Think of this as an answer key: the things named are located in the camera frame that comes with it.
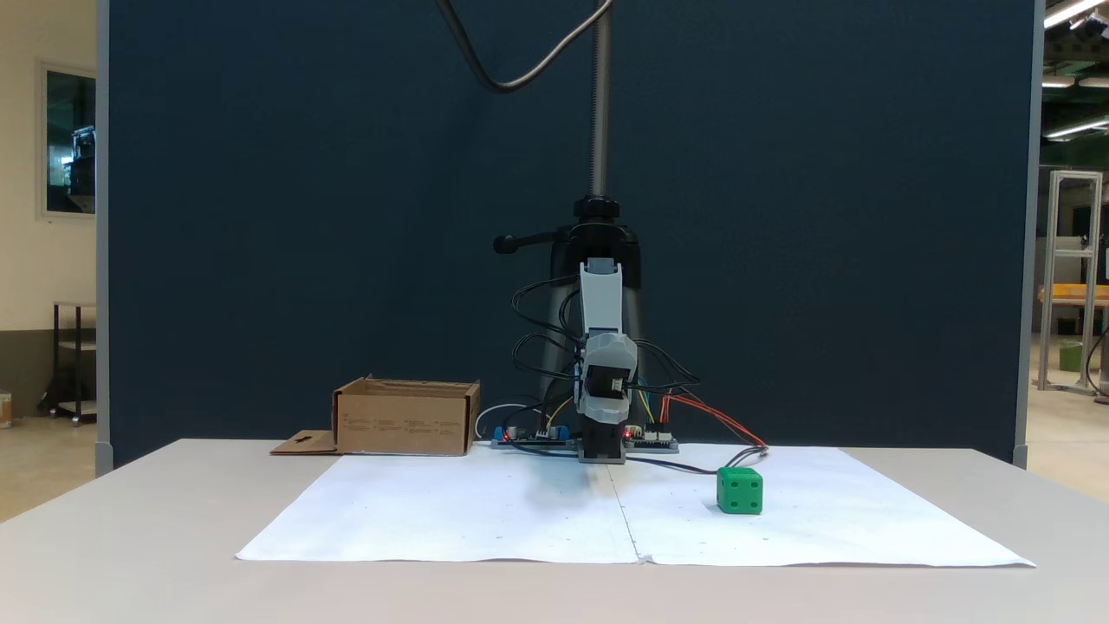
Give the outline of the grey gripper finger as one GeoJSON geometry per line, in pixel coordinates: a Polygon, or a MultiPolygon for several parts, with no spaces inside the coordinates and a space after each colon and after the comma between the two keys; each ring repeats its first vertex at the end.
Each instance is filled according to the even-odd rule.
{"type": "Polygon", "coordinates": [[[583,393],[578,399],[578,415],[598,423],[625,422],[629,411],[630,400],[627,398],[613,399],[583,393]]]}

